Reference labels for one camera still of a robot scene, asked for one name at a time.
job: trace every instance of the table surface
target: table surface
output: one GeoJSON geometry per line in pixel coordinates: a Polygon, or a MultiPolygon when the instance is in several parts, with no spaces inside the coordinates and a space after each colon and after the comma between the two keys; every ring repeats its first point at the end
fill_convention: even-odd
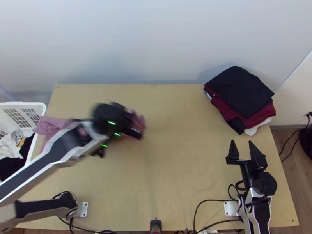
{"type": "MultiPolygon", "coordinates": [[[[249,159],[248,141],[266,155],[268,168],[278,183],[271,204],[270,227],[299,225],[293,200],[269,126],[256,135],[238,135],[209,103],[202,85],[56,85],[46,116],[86,118],[92,108],[107,99],[144,115],[143,140],[118,139],[109,144],[105,158],[86,157],[72,167],[61,168],[26,193],[21,200],[50,199],[70,191],[89,203],[86,218],[78,226],[93,230],[147,231],[156,217],[163,230],[192,229],[197,204],[204,199],[229,199],[227,187],[241,180],[239,166],[227,165],[234,139],[241,159],[249,159]]],[[[35,147],[40,153],[42,136],[35,147]]],[[[196,218],[196,229],[225,216],[222,202],[205,202],[196,218]]],[[[51,217],[20,224],[35,229],[68,226],[51,217]]],[[[228,222],[215,229],[239,229],[228,222]]]]}

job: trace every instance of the stack of folded clothes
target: stack of folded clothes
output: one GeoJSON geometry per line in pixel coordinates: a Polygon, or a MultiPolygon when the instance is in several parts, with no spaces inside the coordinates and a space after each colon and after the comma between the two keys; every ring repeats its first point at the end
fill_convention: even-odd
{"type": "Polygon", "coordinates": [[[238,134],[252,136],[276,115],[274,93],[261,80],[233,66],[204,85],[206,96],[238,134]]]}

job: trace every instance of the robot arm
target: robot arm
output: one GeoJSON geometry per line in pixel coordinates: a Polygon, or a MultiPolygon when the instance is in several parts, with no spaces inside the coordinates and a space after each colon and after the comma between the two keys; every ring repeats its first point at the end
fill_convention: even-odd
{"type": "Polygon", "coordinates": [[[232,140],[227,164],[239,165],[245,193],[237,197],[237,201],[225,202],[225,214],[241,216],[246,234],[270,234],[271,200],[277,189],[277,182],[269,172],[265,155],[249,141],[250,160],[240,160],[235,142],[232,140]]]}
{"type": "Polygon", "coordinates": [[[17,199],[59,167],[70,166],[88,154],[103,153],[116,134],[141,139],[142,133],[131,127],[132,118],[118,103],[100,104],[92,120],[74,122],[55,134],[38,157],[0,185],[0,233],[21,222],[54,215],[67,220],[74,217],[82,203],[77,203],[69,192],[51,200],[20,202],[17,199]]]}

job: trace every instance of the laundry basket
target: laundry basket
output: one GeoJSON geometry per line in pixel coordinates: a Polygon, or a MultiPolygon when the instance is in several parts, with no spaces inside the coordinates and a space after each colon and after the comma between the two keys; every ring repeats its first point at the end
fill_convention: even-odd
{"type": "MultiPolygon", "coordinates": [[[[40,116],[46,113],[46,105],[37,102],[4,102],[0,103],[0,139],[6,134],[20,130],[25,137],[30,137],[38,125],[40,116]]],[[[35,133],[30,146],[26,165],[29,164],[37,141],[35,133]]]]}

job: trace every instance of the baseboard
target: baseboard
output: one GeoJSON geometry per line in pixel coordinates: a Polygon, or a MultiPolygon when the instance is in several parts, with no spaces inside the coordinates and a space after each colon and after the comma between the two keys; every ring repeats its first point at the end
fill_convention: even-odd
{"type": "Polygon", "coordinates": [[[306,124],[294,124],[294,125],[270,125],[271,129],[300,129],[305,128],[306,124]]]}

